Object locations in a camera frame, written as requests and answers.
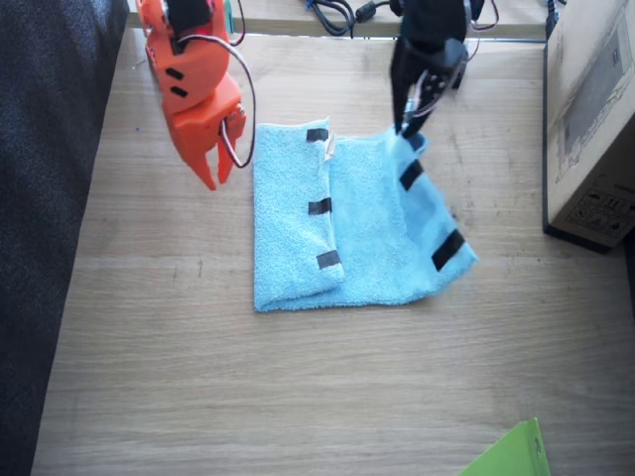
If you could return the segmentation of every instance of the cable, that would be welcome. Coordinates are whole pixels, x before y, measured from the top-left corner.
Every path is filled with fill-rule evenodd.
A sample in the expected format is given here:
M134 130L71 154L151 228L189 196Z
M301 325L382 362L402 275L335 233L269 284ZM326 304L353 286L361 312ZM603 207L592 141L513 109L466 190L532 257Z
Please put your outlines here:
M478 25L478 23L476 23L475 21L471 20L470 21L470 28L472 31L474 32L486 32L488 30L492 30L496 25L498 25L498 22L500 21L500 14L498 13L498 6L496 5L496 0L490 0L492 3L492 7L494 8L494 15L495 15L495 19L494 19L494 23L491 23L489 25Z
M240 38L238 40L230 44L232 47L237 47L238 45L240 45L245 39L245 35L247 34L247 27L245 27L245 14L242 12L242 3L240 0L238 0L238 8L240 9L240 19L242 20L242 34L240 35Z
M390 5L390 2L381 1L375 3L371 0L368 3L362 5L353 13L353 9L350 7L350 4L346 0L309 0L307 2L307 8L313 8L313 10L316 12L317 19L330 35L334 37L343 37L347 33L350 33L351 39L353 38L353 27L355 25L366 23L368 20L375 16L375 13L377 13L377 8L386 5ZM344 26L338 27L337 25L335 25L324 15L319 6L330 8L341 14L341 16L344 17Z
M256 144L256 90L254 88L254 81L251 78L251 72L249 71L249 66L247 65L247 62L245 61L245 58L242 57L242 55L238 52L238 50L233 48L230 44L228 44L227 42L225 42L219 37L211 37L207 35L187 35L180 38L178 43L179 44L184 43L189 40L204 40L206 42L211 42L211 43L216 43L217 45L221 45L228 52L230 52L232 56L234 56L238 60L242 68L245 70L245 73L247 74L247 79L249 80L249 86L251 87L251 97L254 103L254 114L253 114L253 120L252 120L253 127L252 127L252 133L251 133L251 146L249 147L249 156L247 157L247 161L244 164L241 164L240 161L238 161L236 152L234 151L233 147L231 147L231 144L229 143L229 140L227 139L225 121L223 120L220 124L220 133L223 138L223 142L225 143L225 146L227 147L227 150L229 151L229 155L231 156L232 161L234 162L234 164L236 165L238 169L244 169L251 162L251 158L254 155L254 146Z
M319 8L319 5L326 8L331 8L339 12L344 17L344 26L337 27L331 20L329 20ZM353 27L355 26L355 15L353 9L346 0L310 0L310 7L316 12L317 19L324 27L324 29L334 37L343 37L350 32L350 38L353 38Z

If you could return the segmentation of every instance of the black tape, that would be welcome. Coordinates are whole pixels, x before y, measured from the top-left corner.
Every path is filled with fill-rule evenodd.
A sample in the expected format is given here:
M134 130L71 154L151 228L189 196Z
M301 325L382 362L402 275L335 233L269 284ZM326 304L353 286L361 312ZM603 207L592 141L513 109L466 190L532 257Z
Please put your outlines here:
M333 211L330 197L320 201L309 202L309 215L322 215Z
M410 187L413 186L413 183L424 172L424 168L421 167L421 163L418 160L414 160L406 169L405 172L402 173L399 181L401 185L404 186L406 191L410 190Z
M307 142L325 141L328 139L328 129L309 129L307 131Z
M415 134L414 136L411 136L406 140L415 152L424 147L424 138L421 136L421 134Z
M449 234L444 243L439 246L433 255L433 262L435 263L437 271L440 271L452 256L458 253L463 243L465 243L465 239L458 230L454 230Z
M329 266L338 265L339 263L341 262L339 261L337 250L329 251L328 253L324 253L323 255L319 255L317 257L317 265L321 270L328 268Z

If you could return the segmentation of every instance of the folded towel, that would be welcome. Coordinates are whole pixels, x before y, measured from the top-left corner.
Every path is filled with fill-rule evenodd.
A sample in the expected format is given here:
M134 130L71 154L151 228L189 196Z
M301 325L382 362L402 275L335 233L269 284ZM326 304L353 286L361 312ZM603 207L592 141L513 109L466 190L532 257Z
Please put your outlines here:
M426 145L393 128L333 137L327 120L260 125L256 309L403 304L467 272L477 258L423 172Z

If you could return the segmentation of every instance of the wooden table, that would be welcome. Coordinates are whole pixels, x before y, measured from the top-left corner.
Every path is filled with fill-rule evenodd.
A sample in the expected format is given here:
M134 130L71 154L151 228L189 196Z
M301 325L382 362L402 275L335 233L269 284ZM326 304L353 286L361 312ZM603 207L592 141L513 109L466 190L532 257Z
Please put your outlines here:
M349 0L353 9L367 3L367 0ZM139 27L139 17L134 0L128 0L130 16L128 24ZM231 0L234 25L242 31L238 2ZM326 36L327 32L313 11L307 11L306 0L242 0L249 33L280 35ZM547 7L545 0L496 0L500 11L500 23L495 30L483 32L483 38L514 38L543 40L545 38L545 20ZM330 9L322 9L324 14L335 23L340 23L341 15ZM489 0L486 2L479 23L490 24L494 21L494 10ZM401 19L397 18L388 6L377 9L377 14L368 23L355 27L357 37L394 37L399 32Z
M470 274L407 306L259 315L251 173L210 192L182 163L143 42L119 55L34 475L451 475L530 417L553 474L632 474L624 257L542 233L540 46L482 45L426 126ZM241 48L259 121L390 124L391 42Z

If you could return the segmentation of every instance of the white wire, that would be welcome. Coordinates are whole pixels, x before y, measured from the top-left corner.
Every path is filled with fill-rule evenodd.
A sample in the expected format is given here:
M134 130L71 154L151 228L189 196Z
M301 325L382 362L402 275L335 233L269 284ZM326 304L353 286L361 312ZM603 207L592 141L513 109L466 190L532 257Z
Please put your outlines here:
M225 120L220 121L220 135L222 136L222 142L225 143L225 147L227 151L229 151L229 155L231 156L231 160L234 161L234 164L238 166L238 168L244 167L241 162L238 160L238 156L236 156L236 151L231 146L231 141L229 141L229 137L227 137L227 125L225 124Z
M254 89L254 82L253 82L253 80L251 78L251 71L249 70L249 66L247 65L247 61L245 61L245 58L240 54L240 52L238 50L233 48L231 45L229 45L227 42L225 42L223 39L221 39L219 37L213 37L213 36L209 36L209 35L186 35L186 36L184 36L182 38L179 38L177 43L180 44L180 43L183 43L183 42L187 42L189 40L205 40L207 42L216 43L217 45L221 45L223 48L228 50L238 60L240 65L245 70L245 73L247 74L247 79L249 80L249 86L251 87L251 95L252 95L253 104L254 104L254 112L253 112L253 121L252 121L253 130L252 130L252 135L251 135L251 146L249 148L249 157L247 158L247 161L244 164L241 163L238 160L238 157L236 156L236 151L234 150L233 147L231 147L231 143L229 142L229 139L227 138L227 131L226 131L226 126L225 126L224 119L222 121L220 121L221 122L221 124L220 124L221 136L222 136L223 142L225 143L225 146L227 147L227 150L229 151L229 155L231 156L231 159L234 161L234 164L239 169L247 167L247 165L251 162L251 158L253 157L254 144L255 144L255 141L256 141L256 91Z

